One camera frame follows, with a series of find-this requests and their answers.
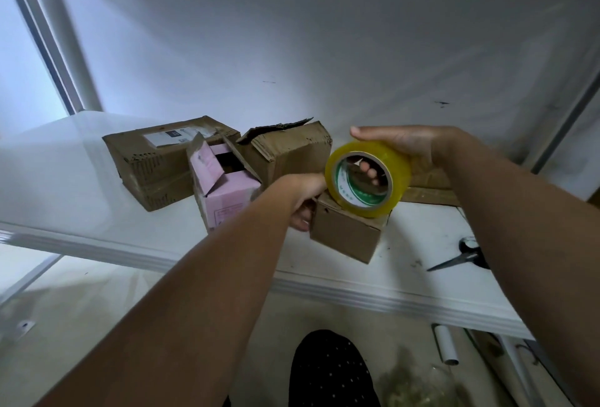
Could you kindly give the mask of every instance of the beige floor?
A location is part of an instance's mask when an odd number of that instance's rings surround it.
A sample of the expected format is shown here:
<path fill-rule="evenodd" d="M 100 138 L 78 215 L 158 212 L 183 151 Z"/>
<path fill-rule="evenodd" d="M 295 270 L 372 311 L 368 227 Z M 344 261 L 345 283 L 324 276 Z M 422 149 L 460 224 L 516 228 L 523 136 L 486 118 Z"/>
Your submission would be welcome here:
<path fill-rule="evenodd" d="M 43 258 L 42 253 L 0 245 L 0 292 Z M 159 278 L 148 271 L 82 259 L 58 262 L 1 312 L 5 324 L 22 319 L 37 323 L 17 342 L 0 341 L 2 407 L 33 405 Z M 295 348 L 304 335 L 320 328 L 356 344 L 382 400 L 398 374 L 424 373 L 440 365 L 429 323 L 270 294 L 231 389 L 233 405 L 287 405 Z M 514 406 L 464 331 L 453 328 L 452 333 L 461 363 L 451 372 L 462 404 Z M 552 383 L 544 379 L 542 384 Z M 556 397 L 555 391 L 549 393 Z"/>

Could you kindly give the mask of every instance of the white tabletop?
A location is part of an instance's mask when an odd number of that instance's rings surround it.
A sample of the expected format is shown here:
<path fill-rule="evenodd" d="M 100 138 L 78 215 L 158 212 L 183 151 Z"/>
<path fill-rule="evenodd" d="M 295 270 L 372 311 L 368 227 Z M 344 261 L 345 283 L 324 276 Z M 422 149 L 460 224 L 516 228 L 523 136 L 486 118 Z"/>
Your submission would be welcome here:
<path fill-rule="evenodd" d="M 206 236 L 193 197 L 152 213 L 124 188 L 103 135 L 161 124 L 83 112 L 0 141 L 0 241 L 167 271 Z M 369 265 L 289 230 L 274 290 L 531 337 L 490 271 L 459 254 L 472 231 L 456 208 L 400 203 Z"/>

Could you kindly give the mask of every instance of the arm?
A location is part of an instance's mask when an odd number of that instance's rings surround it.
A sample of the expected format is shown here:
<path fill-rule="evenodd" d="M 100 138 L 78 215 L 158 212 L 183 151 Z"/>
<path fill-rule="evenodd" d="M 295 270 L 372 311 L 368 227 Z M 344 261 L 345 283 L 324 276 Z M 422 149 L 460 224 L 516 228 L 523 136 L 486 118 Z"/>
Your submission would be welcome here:
<path fill-rule="evenodd" d="M 600 397 L 600 211 L 456 128 L 353 128 L 448 175 L 506 297 L 584 405 Z"/>
<path fill-rule="evenodd" d="M 37 407 L 221 407 L 290 216 L 307 230 L 301 206 L 324 189 L 318 174 L 277 180 L 185 255 Z"/>

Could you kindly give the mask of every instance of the yellow tape roll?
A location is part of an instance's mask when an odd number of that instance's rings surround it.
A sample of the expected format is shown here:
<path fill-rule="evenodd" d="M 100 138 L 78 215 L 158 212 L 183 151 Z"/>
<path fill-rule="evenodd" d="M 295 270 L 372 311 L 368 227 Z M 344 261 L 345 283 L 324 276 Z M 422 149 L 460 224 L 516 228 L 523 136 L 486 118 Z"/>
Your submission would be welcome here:
<path fill-rule="evenodd" d="M 353 180 L 351 165 L 360 160 L 385 173 L 386 191 L 365 191 Z M 345 210 L 363 217 L 384 216 L 392 211 L 409 187 L 410 159 L 383 142 L 350 142 L 329 156 L 325 180 L 329 193 Z"/>

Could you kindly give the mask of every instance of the polka dot pants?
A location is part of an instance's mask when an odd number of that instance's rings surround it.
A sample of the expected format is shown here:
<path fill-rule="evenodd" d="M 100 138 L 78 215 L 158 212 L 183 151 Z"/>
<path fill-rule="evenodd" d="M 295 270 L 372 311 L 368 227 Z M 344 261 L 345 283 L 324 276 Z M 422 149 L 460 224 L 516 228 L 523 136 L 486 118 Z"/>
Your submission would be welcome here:
<path fill-rule="evenodd" d="M 352 342 L 330 330 L 313 331 L 296 348 L 288 405 L 380 407 L 363 357 Z M 223 407 L 230 406 L 227 398 Z"/>

